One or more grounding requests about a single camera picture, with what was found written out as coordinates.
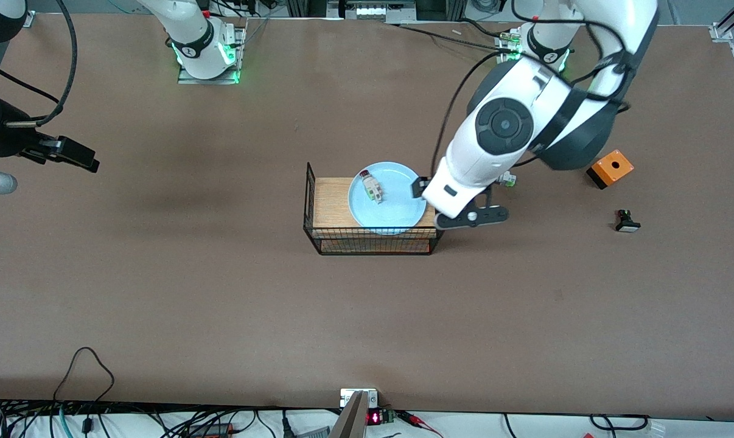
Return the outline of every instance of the black cable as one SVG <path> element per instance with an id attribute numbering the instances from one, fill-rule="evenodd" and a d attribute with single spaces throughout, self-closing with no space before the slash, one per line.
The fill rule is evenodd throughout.
<path id="1" fill-rule="evenodd" d="M 211 418 L 208 421 L 203 422 L 202 424 L 198 425 L 197 426 L 197 429 L 194 429 L 192 432 L 189 432 L 188 435 L 189 436 L 193 436 L 193 435 L 197 434 L 197 432 L 199 432 L 200 430 L 202 431 L 202 436 L 208 435 L 208 431 L 211 429 L 211 427 L 215 426 L 216 423 L 218 421 L 220 421 L 220 418 L 221 417 L 223 417 L 224 415 L 227 415 L 229 413 L 231 413 L 231 411 L 222 412 L 220 414 L 219 413 L 216 413 L 213 418 Z"/>
<path id="2" fill-rule="evenodd" d="M 242 16 L 240 12 L 248 12 L 249 14 L 251 14 L 251 16 L 261 17 L 261 15 L 256 13 L 256 11 L 251 12 L 250 9 L 242 9 L 242 8 L 237 9 L 237 8 L 234 8 L 234 6 L 228 5 L 227 2 L 220 2 L 220 0 L 213 0 L 213 2 L 216 5 L 223 6 L 224 8 L 229 9 L 230 11 L 236 13 L 239 16 Z"/>
<path id="3" fill-rule="evenodd" d="M 16 427 L 16 424 L 19 424 L 22 420 L 26 420 L 27 415 L 19 416 L 18 419 L 16 419 L 14 422 L 11 422 L 10 426 L 7 427 L 7 436 L 13 436 L 13 430 Z"/>
<path id="4" fill-rule="evenodd" d="M 599 424 L 597 424 L 597 422 L 595 421 L 595 418 L 597 417 L 604 419 L 604 421 L 606 421 L 606 424 L 608 426 L 600 426 Z M 634 432 L 637 430 L 643 430 L 648 427 L 648 416 L 646 415 L 626 415 L 624 416 L 624 418 L 643 419 L 643 424 L 640 424 L 638 426 L 613 426 L 613 422 L 611 422 L 610 418 L 608 418 L 608 415 L 604 415 L 604 414 L 590 415 L 589 422 L 591 422 L 592 426 L 596 427 L 597 429 L 605 430 L 606 432 L 610 432 L 613 438 L 617 438 L 617 435 L 615 435 L 615 433 L 618 430 L 623 430 L 625 432 L 626 431 Z"/>
<path id="5" fill-rule="evenodd" d="M 489 49 L 489 50 L 495 50 L 495 48 L 496 48 L 494 45 L 490 45 L 489 46 L 489 45 L 486 45 L 486 44 L 474 43 L 472 41 L 457 40 L 456 38 L 452 38 L 450 36 L 440 35 L 439 33 L 429 32 L 428 30 L 417 29 L 415 27 L 404 27 L 404 26 L 401 26 L 401 25 L 398 25 L 398 24 L 395 24 L 393 26 L 397 26 L 400 29 L 412 30 L 414 32 L 423 33 L 425 35 L 429 35 L 429 36 L 434 37 L 434 38 L 441 38 L 441 39 L 444 39 L 444 40 L 447 40 L 447 41 L 453 41 L 454 43 L 466 44 L 466 45 L 472 46 L 472 47 L 486 48 L 486 49 Z"/>
<path id="6" fill-rule="evenodd" d="M 161 418 L 161 414 L 159 414 L 159 412 L 156 411 L 156 410 L 153 410 L 153 413 L 156 414 L 156 417 L 154 417 L 153 414 L 151 414 L 151 413 L 148 413 L 147 415 L 151 419 L 153 419 L 153 421 L 155 421 L 159 426 L 161 426 L 161 429 L 164 430 L 164 436 L 170 436 L 169 434 L 172 431 L 167 427 L 166 424 L 164 424 L 164 419 Z"/>
<path id="7" fill-rule="evenodd" d="M 262 424 L 262 426 L 266 427 L 267 430 L 269 430 L 270 433 L 272 433 L 272 438 L 278 438 L 277 436 L 275 436 L 275 432 L 273 432 L 273 430 L 270 429 L 269 426 L 267 426 L 266 422 L 262 421 L 261 416 L 259 416 L 259 411 L 255 411 L 255 412 L 256 412 L 256 419 Z"/>
<path id="8" fill-rule="evenodd" d="M 7 418 L 0 408 L 0 438 L 7 438 Z"/>
<path id="9" fill-rule="evenodd" d="M 596 75 L 597 73 L 599 73 L 599 70 L 596 70 L 596 69 L 595 70 L 592 70 L 589 73 L 586 73 L 585 75 L 582 75 L 582 77 L 580 77 L 580 78 L 574 78 L 574 80 L 571 80 L 570 81 L 570 85 L 575 85 L 575 84 L 577 84 L 579 82 L 583 82 L 584 80 L 587 80 L 588 78 L 593 77 L 593 75 Z"/>
<path id="10" fill-rule="evenodd" d="M 61 14 L 64 16 L 64 21 L 67 22 L 67 29 L 69 30 L 69 40 L 72 44 L 72 58 L 69 62 L 69 75 L 67 76 L 67 84 L 64 85 L 64 91 L 61 93 L 61 98 L 59 99 L 58 103 L 56 103 L 55 108 L 53 108 L 53 111 L 51 111 L 50 114 L 45 116 L 44 119 L 36 122 L 36 125 L 38 125 L 38 127 L 42 127 L 42 125 L 50 122 L 51 120 L 53 120 L 53 117 L 58 116 L 61 111 L 63 111 L 64 103 L 67 101 L 67 97 L 69 97 L 69 92 L 72 89 L 72 82 L 75 80 L 75 69 L 77 69 L 77 36 L 75 36 L 75 25 L 72 24 L 72 17 L 69 16 L 69 11 L 67 11 L 67 7 L 64 6 L 64 0 L 56 0 L 56 3 L 58 4 L 58 8 L 61 9 Z"/>
<path id="11" fill-rule="evenodd" d="M 486 30 L 484 27 L 480 25 L 480 23 L 476 22 L 474 19 L 462 17 L 462 21 L 464 21 L 465 23 L 470 23 L 471 25 L 475 26 L 475 28 L 478 29 L 479 32 L 489 35 L 490 37 L 494 37 L 494 38 L 500 37 L 501 32 L 491 32 L 489 30 Z"/>
<path id="12" fill-rule="evenodd" d="M 48 432 L 51 433 L 51 438 L 56 438 L 55 436 L 53 436 L 53 418 L 55 417 L 54 414 L 53 414 L 53 408 L 55 408 L 55 407 L 56 407 L 56 402 L 54 401 L 51 404 L 51 416 L 50 416 L 50 418 L 47 421 L 47 430 L 48 430 Z"/>
<path id="13" fill-rule="evenodd" d="M 537 158 L 539 158 L 539 157 L 537 157 L 537 155 L 535 155 L 535 156 L 534 156 L 534 157 L 532 157 L 532 158 L 528 158 L 528 159 L 526 159 L 526 160 L 524 160 L 524 161 L 521 161 L 521 162 L 519 162 L 519 163 L 515 163 L 515 164 L 513 165 L 513 167 L 521 167 L 521 166 L 523 166 L 523 165 L 525 165 L 525 164 L 530 164 L 530 163 L 531 163 L 532 161 L 535 161 L 535 160 L 537 160 Z"/>
<path id="14" fill-rule="evenodd" d="M 282 411 L 281 423 L 283 424 L 283 438 L 297 438 L 297 435 L 292 429 L 292 424 L 288 421 L 285 409 Z"/>
<path id="15" fill-rule="evenodd" d="M 498 52 L 492 52 L 481 58 L 480 61 L 475 63 L 475 66 L 472 66 L 470 68 L 470 71 L 467 72 L 466 75 L 464 75 L 464 78 L 462 78 L 462 81 L 459 82 L 459 86 L 456 87 L 456 91 L 453 92 L 453 97 L 451 97 L 451 102 L 448 103 L 448 108 L 446 110 L 445 117 L 442 118 L 442 125 L 440 125 L 440 133 L 437 135 L 437 144 L 435 145 L 435 152 L 432 155 L 432 164 L 429 166 L 429 175 L 435 174 L 435 164 L 437 163 L 437 154 L 440 152 L 440 144 L 442 143 L 442 136 L 446 132 L 446 125 L 448 124 L 448 117 L 451 116 L 451 110 L 453 110 L 453 104 L 456 103 L 456 97 L 459 96 L 459 92 L 462 91 L 462 88 L 464 87 L 464 84 L 467 82 L 467 79 L 470 78 L 470 76 L 475 72 L 475 70 L 478 69 L 478 67 L 482 66 L 484 62 L 489 61 L 489 59 L 494 58 L 495 56 L 500 55 L 501 51 L 498 50 Z"/>
<path id="16" fill-rule="evenodd" d="M 110 433 L 108 433 L 108 428 L 105 427 L 105 422 L 102 421 L 102 413 L 97 412 L 97 418 L 99 419 L 99 425 L 102 426 L 102 432 L 105 433 L 106 438 L 110 438 Z"/>
<path id="17" fill-rule="evenodd" d="M 24 429 L 21 430 L 21 433 L 18 435 L 18 438 L 24 438 L 26 436 L 26 432 L 29 429 L 29 427 L 34 423 L 34 420 L 36 420 L 40 416 L 41 411 L 34 412 L 34 416 L 31 418 L 31 421 L 24 424 Z"/>
<path id="18" fill-rule="evenodd" d="M 54 97 L 52 94 L 48 94 L 48 92 L 42 91 L 42 89 L 39 89 L 38 87 L 34 85 L 29 85 L 28 83 L 25 83 L 24 81 L 20 80 L 19 78 L 14 77 L 14 75 L 9 74 L 8 72 L 5 72 L 4 70 L 0 69 L 0 77 L 7 78 L 8 80 L 17 83 L 18 85 L 28 89 L 28 91 L 36 92 L 37 94 L 41 95 L 42 97 L 46 97 L 47 99 L 53 100 L 53 102 L 58 103 L 58 99 Z"/>
<path id="19" fill-rule="evenodd" d="M 189 427 L 194 424 L 194 422 L 200 421 L 200 419 L 208 418 L 209 415 L 211 415 L 211 413 L 209 413 L 208 411 L 198 411 L 188 420 L 180 422 L 180 424 L 177 424 L 177 426 L 173 426 L 172 429 L 170 429 L 170 434 L 172 436 L 181 436 L 183 430 L 189 429 Z"/>
<path id="20" fill-rule="evenodd" d="M 0 408 L 2 408 L 2 412 L 4 413 L 5 417 L 11 417 L 15 415 L 22 415 L 25 412 L 32 411 L 34 409 L 44 408 L 45 406 L 49 405 L 49 403 L 50 402 L 48 401 L 0 401 Z"/>
<path id="21" fill-rule="evenodd" d="M 94 355 L 95 360 L 97 360 L 97 364 L 99 364 L 100 367 L 110 376 L 110 386 L 108 386 L 108 389 L 102 391 L 102 394 L 99 394 L 99 397 L 94 399 L 94 403 L 97 403 L 102 399 L 102 397 L 105 396 L 112 388 L 113 385 L 116 384 L 116 376 L 112 374 L 112 371 L 108 367 L 105 366 L 104 363 L 102 363 L 102 360 L 99 358 L 99 355 L 97 352 L 92 349 L 92 347 L 80 347 L 75 351 L 75 354 L 72 355 L 72 360 L 69 361 L 69 368 L 67 368 L 67 372 L 64 374 L 64 378 L 61 379 L 61 382 L 58 383 L 58 386 L 56 386 L 55 391 L 53 391 L 53 402 L 58 402 L 58 392 L 61 390 L 61 387 L 64 386 L 64 383 L 67 381 L 67 378 L 69 378 L 70 372 L 72 372 L 72 367 L 75 365 L 75 360 L 77 359 L 77 355 L 80 354 L 83 350 L 86 350 L 88 352 L 91 352 L 92 355 Z"/>
<path id="22" fill-rule="evenodd" d="M 241 432 L 245 432 L 246 430 L 248 430 L 248 427 L 251 427 L 251 425 L 252 425 L 252 424 L 253 424 L 253 422 L 255 422 L 255 421 L 256 421 L 256 411 L 253 411 L 253 418 L 251 419 L 251 421 L 250 421 L 250 422 L 248 422 L 248 426 L 246 426 L 246 427 L 244 427 L 244 428 L 242 428 L 242 429 L 238 429 L 236 433 L 241 433 Z"/>
<path id="23" fill-rule="evenodd" d="M 218 10 L 219 11 L 222 10 L 222 6 L 223 6 L 224 8 L 229 9 L 230 11 L 234 12 L 235 14 L 237 14 L 237 16 L 239 16 L 239 17 L 242 17 L 242 14 L 240 12 L 247 12 L 247 11 L 242 11 L 242 10 L 238 10 L 238 9 L 232 8 L 230 5 L 227 5 L 226 3 L 219 2 L 219 0 L 213 0 L 213 3 L 215 3 L 218 6 Z"/>
<path id="24" fill-rule="evenodd" d="M 236 411 L 235 413 L 233 413 L 231 415 L 231 417 L 229 417 L 229 421 L 227 421 L 226 423 L 227 424 L 231 424 L 231 422 L 234 421 L 234 416 L 237 415 L 238 413 L 239 413 L 239 411 Z"/>
<path id="25" fill-rule="evenodd" d="M 514 431 L 512 430 L 511 421 L 508 419 L 508 415 L 507 414 L 503 414 L 503 417 L 505 417 L 505 426 L 508 426 L 508 432 L 511 433 L 511 438 L 518 438 L 515 435 Z"/>

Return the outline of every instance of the connector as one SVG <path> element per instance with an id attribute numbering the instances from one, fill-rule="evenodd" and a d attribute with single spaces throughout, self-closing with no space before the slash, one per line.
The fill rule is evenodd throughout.
<path id="1" fill-rule="evenodd" d="M 86 433 L 91 432 L 94 430 L 94 421 L 92 419 L 86 418 L 83 420 L 83 425 L 80 427 L 80 432 L 85 435 Z"/>
<path id="2" fill-rule="evenodd" d="M 409 413 L 408 411 L 396 411 L 396 413 L 398 419 L 406 422 L 413 427 L 421 428 L 421 424 L 424 422 L 422 419 Z"/>
<path id="3" fill-rule="evenodd" d="M 292 425 L 288 423 L 287 418 L 283 418 L 283 438 L 297 438 L 292 430 Z"/>

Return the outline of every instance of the wooden board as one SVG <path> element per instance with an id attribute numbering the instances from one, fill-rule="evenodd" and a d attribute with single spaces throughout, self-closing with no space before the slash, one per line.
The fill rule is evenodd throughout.
<path id="1" fill-rule="evenodd" d="M 348 189 L 353 178 L 316 178 L 316 197 L 313 204 L 313 227 L 360 227 L 348 209 Z M 435 226 L 435 208 L 426 204 L 426 211 L 417 227 Z"/>

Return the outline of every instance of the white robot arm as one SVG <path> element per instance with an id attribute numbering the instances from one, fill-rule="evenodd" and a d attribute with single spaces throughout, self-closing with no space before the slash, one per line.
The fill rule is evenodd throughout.
<path id="1" fill-rule="evenodd" d="M 601 59 L 588 91 L 571 86 L 556 72 L 579 22 L 548 23 L 546 17 L 598 23 L 590 32 Z M 653 36 L 657 2 L 546 0 L 542 16 L 533 21 L 521 28 L 526 56 L 498 64 L 484 78 L 423 188 L 422 196 L 440 211 L 438 228 L 507 219 L 503 207 L 479 208 L 473 199 L 526 151 L 556 170 L 580 169 L 593 161 Z"/>
<path id="2" fill-rule="evenodd" d="M 208 80 L 236 63 L 234 25 L 203 16 L 194 0 L 137 0 L 161 21 L 178 62 L 192 77 Z"/>

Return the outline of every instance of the black clamp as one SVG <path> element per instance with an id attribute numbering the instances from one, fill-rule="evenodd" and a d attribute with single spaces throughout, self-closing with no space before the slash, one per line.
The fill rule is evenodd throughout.
<path id="1" fill-rule="evenodd" d="M 186 58 L 199 58 L 202 54 L 202 50 L 204 50 L 211 44 L 211 42 L 213 42 L 213 37 L 215 35 L 213 23 L 209 22 L 209 20 L 206 20 L 206 22 L 208 23 L 208 28 L 205 30 L 205 33 L 200 37 L 200 39 L 197 39 L 196 41 L 183 44 L 173 39 L 170 39 L 172 45 L 176 49 L 178 49 L 178 52 L 180 52 L 181 55 Z"/>
<path id="2" fill-rule="evenodd" d="M 420 176 L 411 184 L 411 190 L 413 191 L 413 198 L 420 198 L 426 186 L 429 185 L 429 177 Z"/>

